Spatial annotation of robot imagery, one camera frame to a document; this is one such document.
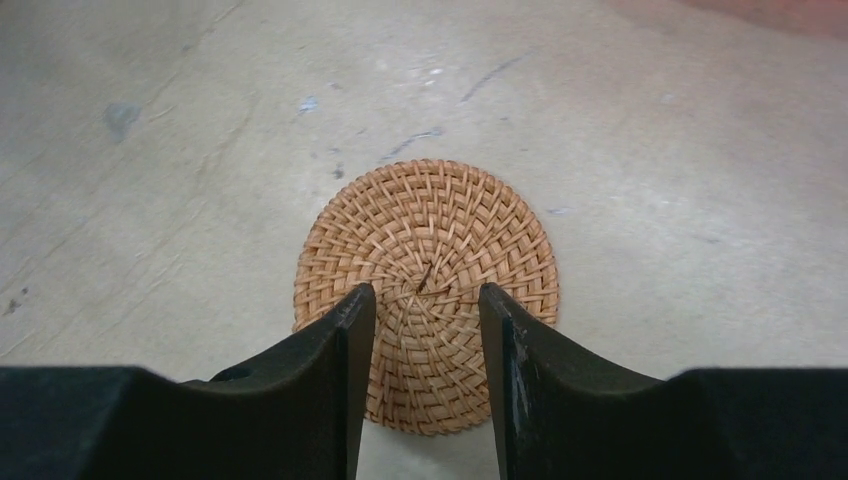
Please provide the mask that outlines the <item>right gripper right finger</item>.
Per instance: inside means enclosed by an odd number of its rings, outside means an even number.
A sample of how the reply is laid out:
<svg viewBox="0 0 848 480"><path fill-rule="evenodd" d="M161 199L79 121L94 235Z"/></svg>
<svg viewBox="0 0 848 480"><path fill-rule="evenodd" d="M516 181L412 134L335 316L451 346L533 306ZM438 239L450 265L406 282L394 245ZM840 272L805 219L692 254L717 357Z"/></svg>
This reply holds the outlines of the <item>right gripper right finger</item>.
<svg viewBox="0 0 848 480"><path fill-rule="evenodd" d="M479 312L504 479L843 479L843 368L658 380L542 323L494 283Z"/></svg>

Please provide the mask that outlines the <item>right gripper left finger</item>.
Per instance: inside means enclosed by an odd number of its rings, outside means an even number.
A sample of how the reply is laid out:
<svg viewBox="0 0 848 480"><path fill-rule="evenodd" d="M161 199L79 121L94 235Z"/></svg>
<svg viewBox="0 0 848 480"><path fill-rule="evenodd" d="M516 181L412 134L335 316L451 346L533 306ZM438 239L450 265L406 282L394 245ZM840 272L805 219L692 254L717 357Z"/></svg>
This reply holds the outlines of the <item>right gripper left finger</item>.
<svg viewBox="0 0 848 480"><path fill-rule="evenodd" d="M352 479L376 323L371 285L207 381L135 366L5 367L5 479Z"/></svg>

